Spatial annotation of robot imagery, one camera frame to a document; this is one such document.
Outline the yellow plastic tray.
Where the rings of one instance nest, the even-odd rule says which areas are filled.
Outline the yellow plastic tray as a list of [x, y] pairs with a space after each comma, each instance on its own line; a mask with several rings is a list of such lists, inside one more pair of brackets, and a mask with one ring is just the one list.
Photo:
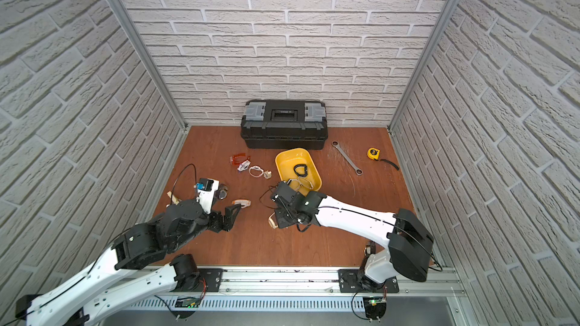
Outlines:
[[306, 196], [322, 187], [322, 178], [306, 149], [296, 148], [280, 152], [275, 158], [281, 181]]

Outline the tan wooden watch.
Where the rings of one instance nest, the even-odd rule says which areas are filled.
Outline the tan wooden watch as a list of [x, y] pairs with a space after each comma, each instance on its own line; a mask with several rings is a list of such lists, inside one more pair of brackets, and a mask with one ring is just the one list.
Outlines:
[[173, 195], [172, 191], [168, 191], [167, 192], [167, 196], [171, 198], [171, 203], [172, 204], [177, 205], [177, 204], [179, 204], [181, 202], [181, 200], [179, 198], [177, 198], [177, 197], [175, 197]]

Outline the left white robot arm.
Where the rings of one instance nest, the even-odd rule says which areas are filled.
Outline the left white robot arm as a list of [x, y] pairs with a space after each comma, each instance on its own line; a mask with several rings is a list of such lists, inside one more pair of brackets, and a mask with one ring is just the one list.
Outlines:
[[93, 264], [45, 294], [27, 294], [16, 303], [16, 321], [28, 325], [96, 325], [133, 303], [166, 291], [193, 291], [202, 285], [190, 254], [180, 254], [154, 271], [119, 281], [177, 252], [206, 230], [229, 231], [242, 205], [205, 212], [194, 199], [169, 205], [147, 223], [116, 237]]

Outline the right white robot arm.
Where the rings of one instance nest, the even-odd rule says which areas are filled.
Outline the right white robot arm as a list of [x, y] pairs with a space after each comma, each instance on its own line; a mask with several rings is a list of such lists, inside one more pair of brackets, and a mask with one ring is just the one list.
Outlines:
[[274, 188], [270, 199], [276, 205], [274, 217], [280, 229], [296, 226], [304, 232], [312, 225], [335, 228], [383, 247], [363, 259], [356, 276], [363, 290], [376, 291], [398, 275], [426, 282], [430, 266], [438, 264], [433, 235], [407, 209], [400, 208], [397, 213], [370, 211], [316, 191], [305, 196], [285, 182]]

